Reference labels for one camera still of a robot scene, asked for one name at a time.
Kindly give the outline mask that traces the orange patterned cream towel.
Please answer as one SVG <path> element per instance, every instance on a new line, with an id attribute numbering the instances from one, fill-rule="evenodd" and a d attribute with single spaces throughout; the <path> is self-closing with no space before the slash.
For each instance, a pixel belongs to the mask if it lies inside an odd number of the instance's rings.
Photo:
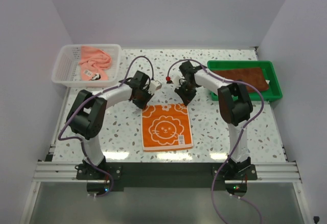
<path id="1" fill-rule="evenodd" d="M 148 105 L 142 111 L 144 151 L 175 151 L 193 147 L 188 108 L 182 104 Z"/>

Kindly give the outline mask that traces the peach pink towel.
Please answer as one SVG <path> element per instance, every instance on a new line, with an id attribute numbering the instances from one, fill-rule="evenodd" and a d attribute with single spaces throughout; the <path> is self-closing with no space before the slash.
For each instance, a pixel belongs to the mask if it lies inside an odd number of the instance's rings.
<path id="1" fill-rule="evenodd" d="M 82 81 L 107 81 L 106 70 L 112 65 L 111 56 L 94 47 L 82 46 L 80 52 L 80 76 Z"/>

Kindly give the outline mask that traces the brown towel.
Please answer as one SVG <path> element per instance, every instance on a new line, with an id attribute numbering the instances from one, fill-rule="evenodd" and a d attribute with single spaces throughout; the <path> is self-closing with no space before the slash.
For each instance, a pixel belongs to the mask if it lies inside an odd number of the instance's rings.
<path id="1" fill-rule="evenodd" d="M 266 82 L 264 73 L 260 67 L 232 69 L 232 70 L 216 70 L 215 74 L 231 80 L 241 80 L 252 86 L 258 91 L 264 92 L 269 89 L 269 84 Z"/>

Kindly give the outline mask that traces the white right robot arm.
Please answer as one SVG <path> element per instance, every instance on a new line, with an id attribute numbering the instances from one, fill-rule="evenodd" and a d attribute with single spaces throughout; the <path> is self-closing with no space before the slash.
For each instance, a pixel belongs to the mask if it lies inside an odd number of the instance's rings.
<path id="1" fill-rule="evenodd" d="M 190 60 L 183 62 L 179 70 L 182 76 L 166 77 L 166 81 L 175 85 L 175 93 L 184 105 L 193 100 L 199 87 L 218 96 L 219 112 L 228 125 L 230 143 L 227 162 L 218 172 L 225 178 L 240 179 L 251 165 L 246 123 L 250 120 L 253 105 L 246 85 L 218 76 L 203 65 L 193 66 Z"/>

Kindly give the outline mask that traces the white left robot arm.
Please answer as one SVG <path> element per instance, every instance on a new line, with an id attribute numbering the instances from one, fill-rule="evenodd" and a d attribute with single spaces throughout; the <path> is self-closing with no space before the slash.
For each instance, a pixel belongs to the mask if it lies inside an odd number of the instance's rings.
<path id="1" fill-rule="evenodd" d="M 117 86 L 100 92 L 79 91 L 63 129 L 70 127 L 73 139 L 81 142 L 84 159 L 75 166 L 79 180 L 103 180 L 108 178 L 109 166 L 101 151 L 99 133 L 102 129 L 106 110 L 120 102 L 132 101 L 144 109 L 162 84 L 137 71 L 133 77 L 121 80 Z"/>

